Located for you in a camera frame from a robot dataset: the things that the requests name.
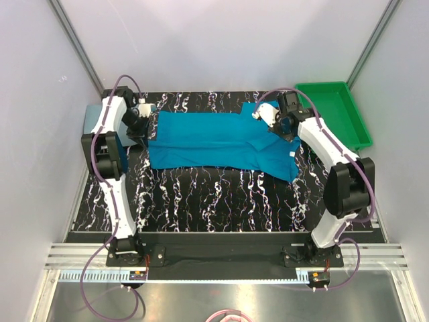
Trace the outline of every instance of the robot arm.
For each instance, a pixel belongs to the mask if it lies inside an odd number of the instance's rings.
[[[264,120],[269,131],[285,140],[292,141],[295,136],[301,138],[322,160],[329,172],[323,194],[326,210],[301,250],[302,257],[307,262],[321,263],[332,254],[339,236],[350,222],[371,202],[363,179],[345,155],[358,164],[372,188],[374,163],[370,158],[360,159],[347,149],[319,117],[322,131],[313,110],[304,109],[298,102],[297,94],[282,93],[278,97],[278,103],[278,109],[262,103],[253,117]]]
[[[116,234],[109,248],[107,265],[126,266],[138,263],[144,254],[129,209],[125,190],[128,160],[117,132],[123,122],[128,127],[127,136],[141,146],[147,146],[147,126],[152,105],[139,100],[138,106],[134,108],[133,92],[127,87],[118,87],[110,105],[108,101],[108,97],[103,99],[103,108],[97,124],[90,134],[82,136],[81,142],[89,172],[94,174],[90,157],[91,143],[95,134],[102,128],[95,143],[96,165],[100,175],[105,179],[105,182],[100,182],[100,186],[105,194],[107,206],[114,209],[116,205],[117,210],[117,218],[110,216],[112,231],[116,231]]]

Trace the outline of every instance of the stainless steel surface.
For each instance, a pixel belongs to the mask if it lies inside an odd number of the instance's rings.
[[[332,273],[332,284],[344,280],[344,272]],[[95,299],[113,284],[85,284]],[[238,309],[255,322],[284,321],[405,321],[389,272],[359,272],[350,285],[336,291],[300,292],[280,285],[147,284],[138,289],[145,302],[144,321],[205,321],[220,309]],[[132,294],[118,290],[94,303],[113,318],[124,317],[135,305]],[[99,321],[83,306],[77,283],[58,283],[48,321]],[[142,321],[140,307],[136,318]]]
[[[91,61],[89,60],[89,57],[86,54],[82,44],[80,43],[80,40],[76,35],[76,32],[74,31],[74,28],[61,4],[61,1],[48,0],[48,3],[51,5],[51,8],[54,11],[56,17],[58,18],[58,21],[61,23],[61,26],[63,27],[67,35],[67,38],[70,40],[70,43],[72,44],[73,48],[76,50],[76,54],[79,57],[80,61],[82,62],[82,65],[86,70],[86,73],[88,74],[89,79],[93,83],[95,89],[101,94],[104,91],[104,86],[99,76],[97,75],[97,72],[95,71],[93,64],[91,64]]]
[[[89,257],[101,244],[52,244],[45,269],[83,268]],[[407,270],[407,263],[399,244],[359,244],[361,251],[360,270]],[[357,253],[353,244],[341,245],[345,267],[356,265]],[[89,268],[105,269],[107,250],[101,250]]]
[[[355,84],[357,78],[359,77],[359,74],[361,73],[361,70],[363,66],[365,65],[369,55],[371,55],[375,45],[377,45],[384,29],[386,28],[387,24],[389,23],[390,19],[393,17],[393,14],[395,13],[396,9],[399,7],[399,4],[402,2],[402,0],[390,0],[390,2],[387,4],[387,7],[385,11],[383,12],[383,15],[381,15],[380,20],[378,21],[377,25],[375,26],[375,29],[373,33],[371,34],[371,37],[369,38],[367,44],[365,45],[365,48],[362,51],[361,56],[359,57],[355,67],[353,68],[349,79],[347,80],[347,84],[350,88],[350,90],[353,88],[353,85]]]

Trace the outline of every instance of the metal base plate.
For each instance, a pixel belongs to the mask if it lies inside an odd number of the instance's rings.
[[[283,247],[283,251],[291,256],[287,256],[284,254],[284,266],[288,268],[309,268],[309,267],[318,267],[325,268],[326,261],[320,262],[307,262],[306,260],[296,260],[293,258],[296,254],[299,254],[299,249],[303,246],[285,246]],[[341,254],[341,249],[339,247],[335,247],[330,258],[329,258],[329,266],[330,267],[344,267],[343,256]]]
[[[163,246],[146,246],[145,253],[149,255],[149,267],[162,267],[166,257],[166,248]]]

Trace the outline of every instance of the purple cable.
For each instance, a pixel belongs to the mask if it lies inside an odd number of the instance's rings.
[[[316,123],[319,126],[319,128],[322,130],[323,134],[328,138],[328,140],[337,148],[337,150],[353,165],[353,167],[356,169],[356,171],[359,173],[359,175],[362,177],[363,182],[365,183],[365,186],[368,189],[368,193],[369,193],[369,200],[371,203],[371,210],[369,211],[368,217],[363,218],[363,219],[357,219],[354,218],[351,221],[354,223],[366,223],[368,221],[370,221],[373,216],[374,216],[374,212],[375,212],[375,195],[374,195],[374,190],[373,187],[371,186],[371,184],[369,183],[369,180],[367,178],[367,176],[365,175],[365,173],[363,173],[363,171],[361,170],[361,168],[357,165],[357,163],[348,155],[348,154],[344,154],[343,153],[343,149],[339,146],[339,144],[334,140],[334,138],[322,127],[322,122],[320,122],[320,118],[319,118],[319,114],[317,113],[317,108],[314,105],[314,103],[312,102],[312,100],[302,91],[300,91],[299,89],[294,89],[292,87],[279,87],[278,89],[273,89],[272,91],[268,91],[266,93],[264,93],[256,102],[255,105],[255,109],[254,112],[257,111],[257,108],[259,107],[259,104],[263,101],[264,98],[266,98],[268,95],[278,92],[278,91],[292,91],[295,93],[300,94],[301,96],[303,96],[303,98],[305,98],[307,100],[307,102],[310,104],[311,108],[313,109],[314,112],[314,116],[316,117]]]
[[[122,79],[122,78],[124,78],[124,77],[127,77],[127,78],[129,78],[129,79],[131,79],[132,81],[133,81],[133,83],[135,84],[135,86],[137,87],[137,90],[139,91],[139,96],[140,96],[140,99],[141,98],[143,98],[143,95],[141,94],[141,91],[140,91],[140,88],[139,88],[139,85],[135,82],[135,80],[134,80],[134,78],[132,78],[131,76],[128,76],[128,75],[121,75],[117,80],[116,80],[116,83],[115,83],[115,86],[113,86],[113,88],[112,88],[112,91],[111,91],[111,93],[110,93],[110,97],[109,97],[109,100],[108,100],[108,102],[107,102],[107,106],[106,106],[106,111],[105,111],[105,114],[103,115],[103,120],[101,121],[101,126],[100,126],[100,128],[97,130],[97,132],[96,132],[96,134],[94,135],[94,137],[93,137],[93,140],[92,140],[92,142],[91,142],[91,150],[90,150],[90,155],[91,155],[91,165],[93,166],[93,171],[94,171],[94,174],[95,174],[95,176],[97,177],[97,179],[100,181],[100,182],[103,182],[103,183],[105,183],[106,185],[107,185],[107,187],[108,188],[112,188],[112,185],[111,184],[109,184],[108,182],[107,182],[107,180],[106,179],[104,179],[102,176],[101,176],[101,174],[100,174],[100,172],[99,172],[99,169],[97,169],[97,159],[96,159],[96,156],[95,156],[95,144],[96,144],[96,142],[97,142],[97,139],[99,138],[99,136],[100,136],[100,133],[101,133],[101,131],[103,130],[103,128],[104,128],[104,125],[105,125],[105,123],[106,123],[106,120],[107,120],[107,115],[108,115],[108,113],[109,113],[109,110],[110,110],[110,104],[112,103],[112,99],[113,99],[113,95],[115,94],[115,91],[116,91],[116,89],[117,89],[117,87],[118,87],[118,84],[119,84],[119,81]],[[93,315],[95,315],[96,317],[98,317],[98,318],[100,318],[100,319],[102,319],[102,320],[105,320],[105,321],[110,321],[110,322],[122,322],[122,321],[128,321],[128,320],[130,320],[130,318],[132,318],[133,316],[134,316],[134,314],[137,312],[137,309],[138,309],[138,306],[139,306],[139,293],[137,293],[137,291],[136,290],[134,290],[133,288],[130,288],[130,290],[133,292],[133,294],[134,294],[134,296],[135,296],[135,308],[134,308],[134,310],[133,310],[133,312],[128,316],[128,317],[124,317],[124,318],[122,318],[122,319],[111,319],[111,318],[109,318],[109,317],[105,317],[104,315],[102,315],[102,314],[100,314],[100,313],[98,313],[92,306],[91,306],[91,304],[90,304],[90,302],[88,301],[88,299],[86,298],[86,296],[85,296],[85,292],[84,292],[84,289],[83,289],[83,278],[84,278],[84,275],[85,275],[85,272],[86,272],[86,270],[88,269],[88,266],[89,266],[89,264],[92,262],[92,260],[95,258],[95,256],[97,256],[98,254],[99,254],[99,252],[101,252],[101,250],[104,248],[104,247],[106,247],[107,245],[109,245],[110,244],[110,242],[112,241],[112,239],[113,238],[115,238],[115,236],[116,236],[116,233],[118,232],[118,228],[119,228],[119,225],[118,225],[118,221],[119,221],[119,215],[118,215],[118,207],[117,207],[117,204],[116,204],[116,200],[115,200],[115,195],[113,194],[113,191],[112,190],[110,190],[110,194],[111,194],[111,198],[112,198],[112,204],[113,204],[113,208],[114,208],[114,214],[115,214],[115,220],[117,221],[117,224],[115,225],[115,229],[113,230],[113,233],[112,233],[112,236],[110,236],[110,238],[98,249],[98,250],[96,250],[95,251],[95,253],[89,258],[89,260],[88,260],[88,262],[86,262],[86,264],[85,264],[85,266],[84,266],[84,268],[83,268],[83,270],[82,270],[82,274],[80,275],[80,280],[79,280],[79,286],[80,286],[80,294],[82,295],[82,300],[84,301],[84,303],[85,303],[85,305],[86,305],[86,307],[88,307],[88,309],[89,309],[89,311],[93,314]]]

